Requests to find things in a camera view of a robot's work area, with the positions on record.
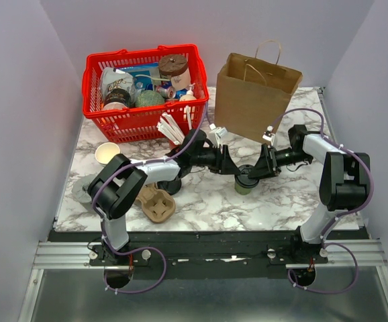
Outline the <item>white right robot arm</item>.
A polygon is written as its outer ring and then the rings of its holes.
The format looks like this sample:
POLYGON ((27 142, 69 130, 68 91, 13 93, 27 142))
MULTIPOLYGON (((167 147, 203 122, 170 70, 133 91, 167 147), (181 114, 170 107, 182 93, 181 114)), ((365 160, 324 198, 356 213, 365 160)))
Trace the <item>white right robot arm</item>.
POLYGON ((322 165, 319 185, 320 203, 310 218, 300 226, 300 239, 288 246, 289 257, 297 263, 312 255, 310 244, 325 241, 339 219, 360 211, 372 192, 371 160, 363 152, 345 150, 336 146, 318 131, 309 131, 304 125, 294 125, 288 131, 290 147, 276 150, 262 145, 260 157, 248 178, 262 180, 277 176, 281 167, 300 162, 317 161, 322 165))

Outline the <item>green paper coffee cup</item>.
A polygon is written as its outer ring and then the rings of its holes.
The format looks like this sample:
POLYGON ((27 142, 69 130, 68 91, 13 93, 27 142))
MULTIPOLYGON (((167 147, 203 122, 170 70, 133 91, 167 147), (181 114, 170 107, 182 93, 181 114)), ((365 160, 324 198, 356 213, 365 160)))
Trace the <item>green paper coffee cup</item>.
POLYGON ((235 182, 234 183, 234 189, 235 191, 240 195, 248 195, 252 191, 253 188, 255 188, 258 184, 242 184, 241 182, 235 182))

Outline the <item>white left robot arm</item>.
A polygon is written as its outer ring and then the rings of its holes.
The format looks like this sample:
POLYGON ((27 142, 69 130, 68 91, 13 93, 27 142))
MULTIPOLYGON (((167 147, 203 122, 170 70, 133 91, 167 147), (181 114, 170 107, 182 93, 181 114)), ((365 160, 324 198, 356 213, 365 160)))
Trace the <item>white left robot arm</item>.
POLYGON ((194 166, 206 167, 220 175, 240 174, 226 145, 215 147, 204 131, 192 129, 180 146, 162 158, 133 161, 117 154, 92 180, 87 193, 93 209, 101 217, 107 244, 105 257, 112 264, 120 265, 127 260, 129 236, 125 215, 141 189, 147 184, 180 180, 194 166))

